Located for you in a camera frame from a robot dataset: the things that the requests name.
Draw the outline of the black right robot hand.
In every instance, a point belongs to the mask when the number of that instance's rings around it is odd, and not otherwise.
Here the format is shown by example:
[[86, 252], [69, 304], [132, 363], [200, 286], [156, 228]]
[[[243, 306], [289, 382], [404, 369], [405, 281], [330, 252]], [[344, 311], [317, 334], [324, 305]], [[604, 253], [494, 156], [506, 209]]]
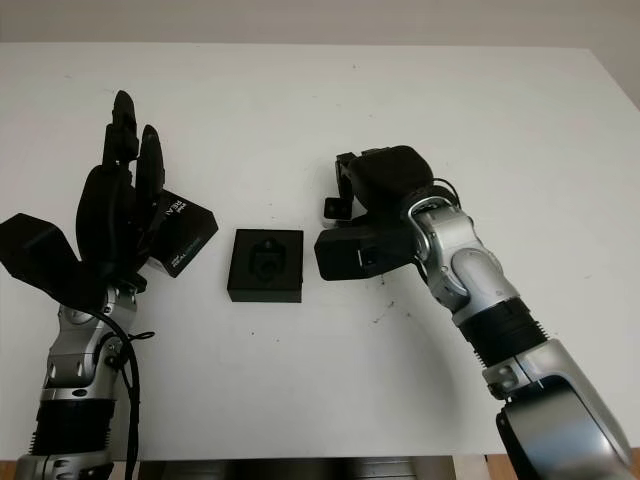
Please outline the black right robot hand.
[[351, 220], [355, 200], [367, 214], [390, 215], [405, 197], [434, 183], [426, 160], [406, 145], [340, 154], [335, 172], [339, 195], [324, 204], [324, 216], [333, 220]]

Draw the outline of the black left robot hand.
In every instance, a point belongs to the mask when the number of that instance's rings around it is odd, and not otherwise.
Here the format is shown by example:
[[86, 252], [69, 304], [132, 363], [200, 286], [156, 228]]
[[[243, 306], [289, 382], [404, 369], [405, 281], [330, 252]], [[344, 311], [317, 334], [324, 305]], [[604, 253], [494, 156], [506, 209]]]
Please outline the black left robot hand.
[[105, 128], [101, 163], [87, 176], [76, 214], [81, 260], [108, 283], [146, 289], [139, 270], [165, 218], [164, 183], [158, 132], [147, 125], [137, 134], [133, 99], [120, 90]]

